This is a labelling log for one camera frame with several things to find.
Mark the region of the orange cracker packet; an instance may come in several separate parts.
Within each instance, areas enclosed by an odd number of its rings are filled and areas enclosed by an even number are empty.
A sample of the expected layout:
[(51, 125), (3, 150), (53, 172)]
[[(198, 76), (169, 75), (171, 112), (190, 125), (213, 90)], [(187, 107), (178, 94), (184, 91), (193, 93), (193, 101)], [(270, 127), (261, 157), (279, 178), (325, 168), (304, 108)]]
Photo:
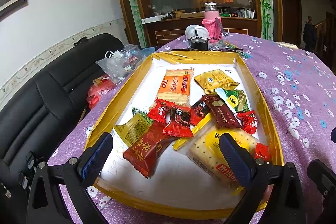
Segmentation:
[(158, 98), (173, 102), (179, 106), (190, 106), (190, 86), (193, 74), (193, 69), (167, 70), (157, 92), (157, 96), (149, 109), (151, 110), (156, 106), (156, 99)]

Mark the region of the red plastic bag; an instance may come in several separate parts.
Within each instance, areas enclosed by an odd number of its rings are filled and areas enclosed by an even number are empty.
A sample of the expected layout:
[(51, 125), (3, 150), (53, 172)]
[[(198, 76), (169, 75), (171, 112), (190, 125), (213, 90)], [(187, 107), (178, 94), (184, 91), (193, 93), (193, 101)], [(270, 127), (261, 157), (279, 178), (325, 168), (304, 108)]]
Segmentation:
[(108, 75), (102, 75), (101, 77), (94, 79), (93, 85), (90, 86), (87, 95), (89, 109), (92, 110), (100, 101), (102, 96), (110, 92), (115, 87), (116, 85), (112, 82)]

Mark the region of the yellow cheese sandwich cracker bag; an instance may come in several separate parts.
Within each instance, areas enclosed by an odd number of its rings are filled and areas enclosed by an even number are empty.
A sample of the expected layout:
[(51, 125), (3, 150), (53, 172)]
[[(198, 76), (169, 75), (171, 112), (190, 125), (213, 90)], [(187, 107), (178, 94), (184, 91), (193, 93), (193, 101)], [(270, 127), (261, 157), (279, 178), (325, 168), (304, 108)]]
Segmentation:
[(204, 90), (206, 95), (216, 94), (215, 89), (235, 90), (239, 83), (226, 75), (220, 69), (201, 73), (194, 77), (194, 81)]

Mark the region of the clear plastic bag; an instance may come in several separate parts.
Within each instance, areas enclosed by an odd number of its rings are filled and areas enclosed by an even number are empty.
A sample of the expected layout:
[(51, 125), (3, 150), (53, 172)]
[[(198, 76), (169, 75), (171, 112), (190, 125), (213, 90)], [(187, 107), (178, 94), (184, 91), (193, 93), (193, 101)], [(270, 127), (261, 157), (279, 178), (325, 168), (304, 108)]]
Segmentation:
[(139, 48), (137, 45), (128, 44), (121, 50), (114, 52), (108, 50), (105, 53), (105, 57), (95, 63), (117, 85), (135, 71), (154, 52), (154, 47)]

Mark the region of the clear yellow soda cracker packet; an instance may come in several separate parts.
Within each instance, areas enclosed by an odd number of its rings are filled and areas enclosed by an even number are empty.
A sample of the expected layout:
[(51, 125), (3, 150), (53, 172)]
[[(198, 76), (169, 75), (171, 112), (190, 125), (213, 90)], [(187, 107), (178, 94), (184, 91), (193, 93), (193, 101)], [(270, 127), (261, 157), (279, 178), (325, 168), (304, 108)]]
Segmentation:
[(192, 130), (193, 137), (179, 138), (173, 149), (192, 160), (210, 176), (220, 181), (234, 195), (243, 191), (234, 173), (220, 150), (219, 139), (224, 133), (230, 134), (253, 158), (270, 160), (269, 149), (254, 136), (239, 128), (219, 127), (212, 116), (207, 115)]

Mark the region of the cream flat object table edge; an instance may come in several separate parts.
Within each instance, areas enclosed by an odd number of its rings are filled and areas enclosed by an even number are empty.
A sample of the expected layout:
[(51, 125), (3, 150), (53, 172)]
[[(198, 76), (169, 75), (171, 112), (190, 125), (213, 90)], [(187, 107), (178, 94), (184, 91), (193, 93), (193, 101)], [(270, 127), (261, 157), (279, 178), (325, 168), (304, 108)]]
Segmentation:
[(297, 50), (298, 46), (296, 46), (295, 44), (291, 44), (291, 43), (286, 43), (286, 42), (277, 42), (276, 43), (279, 47), (285, 47), (285, 48), (289, 48), (291, 50)]

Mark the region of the person standing in background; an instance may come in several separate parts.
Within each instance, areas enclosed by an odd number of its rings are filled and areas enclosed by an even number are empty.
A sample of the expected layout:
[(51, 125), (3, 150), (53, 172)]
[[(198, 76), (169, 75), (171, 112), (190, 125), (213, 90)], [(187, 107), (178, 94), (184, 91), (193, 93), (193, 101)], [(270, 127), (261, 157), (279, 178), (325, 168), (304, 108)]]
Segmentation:
[(315, 25), (312, 23), (312, 17), (310, 15), (307, 17), (307, 22), (303, 29), (303, 42), (305, 43), (304, 50), (309, 52), (315, 51), (315, 46), (317, 43), (317, 33)]

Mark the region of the red black candy packet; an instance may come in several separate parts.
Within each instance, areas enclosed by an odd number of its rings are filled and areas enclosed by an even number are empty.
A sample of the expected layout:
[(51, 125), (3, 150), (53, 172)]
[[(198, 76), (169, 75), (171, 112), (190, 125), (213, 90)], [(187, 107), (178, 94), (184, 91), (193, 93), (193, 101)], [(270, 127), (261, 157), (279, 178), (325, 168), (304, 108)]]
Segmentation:
[(170, 121), (162, 130), (164, 135), (192, 138), (193, 133), (190, 129), (190, 112), (185, 107), (172, 107), (170, 111)]
[(208, 107), (204, 96), (190, 107), (190, 124), (196, 126), (208, 113)]
[(159, 123), (166, 123), (166, 114), (171, 110), (175, 103), (157, 98), (156, 105), (148, 112), (147, 116)]

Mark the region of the purple floral tablecloth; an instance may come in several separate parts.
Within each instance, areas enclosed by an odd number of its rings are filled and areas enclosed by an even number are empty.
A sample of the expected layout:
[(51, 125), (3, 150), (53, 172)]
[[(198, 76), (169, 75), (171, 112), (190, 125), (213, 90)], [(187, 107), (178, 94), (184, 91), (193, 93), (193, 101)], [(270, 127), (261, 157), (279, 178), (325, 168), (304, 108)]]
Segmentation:
[[(292, 50), (253, 36), (230, 34), (226, 40), (245, 52), (243, 60), (255, 77), (270, 109), (285, 162), (295, 164), (306, 201), (307, 223), (322, 213), (323, 196), (307, 176), (307, 167), (319, 159), (335, 173), (335, 74), (314, 54)], [(62, 144), (48, 165), (64, 164), (80, 156), (87, 137), (125, 81), (104, 95)], [(223, 220), (188, 221), (147, 213), (123, 205), (89, 188), (89, 194), (109, 223), (222, 223)]]

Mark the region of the dark red long wafer packet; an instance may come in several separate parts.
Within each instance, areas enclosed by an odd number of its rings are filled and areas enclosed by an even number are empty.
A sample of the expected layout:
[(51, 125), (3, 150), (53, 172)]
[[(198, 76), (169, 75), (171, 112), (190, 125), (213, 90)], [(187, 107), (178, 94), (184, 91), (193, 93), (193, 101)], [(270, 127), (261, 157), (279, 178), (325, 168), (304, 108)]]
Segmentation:
[(215, 118), (219, 127), (226, 128), (241, 128), (234, 113), (226, 105), (226, 103), (219, 97), (214, 95), (202, 96), (206, 105), (210, 108), (210, 112)]

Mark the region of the green white snack packet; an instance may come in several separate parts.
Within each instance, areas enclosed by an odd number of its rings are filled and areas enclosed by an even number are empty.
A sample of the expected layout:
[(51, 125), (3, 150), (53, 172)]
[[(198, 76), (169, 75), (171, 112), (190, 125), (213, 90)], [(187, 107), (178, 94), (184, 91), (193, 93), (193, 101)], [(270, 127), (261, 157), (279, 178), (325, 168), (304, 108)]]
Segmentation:
[(215, 89), (216, 94), (226, 103), (233, 113), (248, 112), (248, 102), (243, 90)]

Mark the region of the red gold-lettered snack packet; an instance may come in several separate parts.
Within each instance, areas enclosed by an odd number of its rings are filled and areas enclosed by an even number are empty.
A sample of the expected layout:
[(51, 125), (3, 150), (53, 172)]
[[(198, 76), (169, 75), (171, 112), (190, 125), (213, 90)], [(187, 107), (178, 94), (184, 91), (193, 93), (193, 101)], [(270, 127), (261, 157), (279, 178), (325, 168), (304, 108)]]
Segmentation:
[(175, 137), (162, 133), (165, 127), (165, 123), (154, 121), (148, 131), (123, 153), (123, 158), (145, 178), (153, 176), (158, 158), (175, 140)]

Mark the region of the small red candy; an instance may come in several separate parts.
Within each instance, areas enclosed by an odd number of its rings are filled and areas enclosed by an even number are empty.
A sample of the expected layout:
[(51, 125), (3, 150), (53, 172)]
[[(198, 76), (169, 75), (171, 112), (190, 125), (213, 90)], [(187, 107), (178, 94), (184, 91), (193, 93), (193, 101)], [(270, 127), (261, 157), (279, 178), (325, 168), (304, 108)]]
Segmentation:
[(236, 117), (241, 121), (242, 129), (250, 135), (257, 131), (258, 119), (254, 110), (247, 112), (238, 112)]

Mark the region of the yellow triangular snack packet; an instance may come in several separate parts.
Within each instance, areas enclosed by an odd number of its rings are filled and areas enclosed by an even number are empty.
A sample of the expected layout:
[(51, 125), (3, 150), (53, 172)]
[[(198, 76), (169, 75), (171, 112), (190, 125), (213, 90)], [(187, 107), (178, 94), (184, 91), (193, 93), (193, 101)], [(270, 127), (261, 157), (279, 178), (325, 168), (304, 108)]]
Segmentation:
[(132, 146), (149, 127), (154, 120), (147, 116), (147, 113), (137, 108), (132, 108), (133, 117), (125, 124), (115, 125), (113, 128), (123, 142), (128, 146)]

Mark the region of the black leather sofa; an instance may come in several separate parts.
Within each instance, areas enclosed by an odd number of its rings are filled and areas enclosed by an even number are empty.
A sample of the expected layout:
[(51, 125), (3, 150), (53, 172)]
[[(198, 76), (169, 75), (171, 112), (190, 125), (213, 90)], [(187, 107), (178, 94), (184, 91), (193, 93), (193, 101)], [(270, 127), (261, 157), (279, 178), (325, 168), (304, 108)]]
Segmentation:
[(25, 223), (29, 152), (48, 160), (76, 127), (93, 80), (103, 75), (97, 61), (123, 48), (111, 34), (82, 38), (29, 79), (1, 110), (1, 223)]

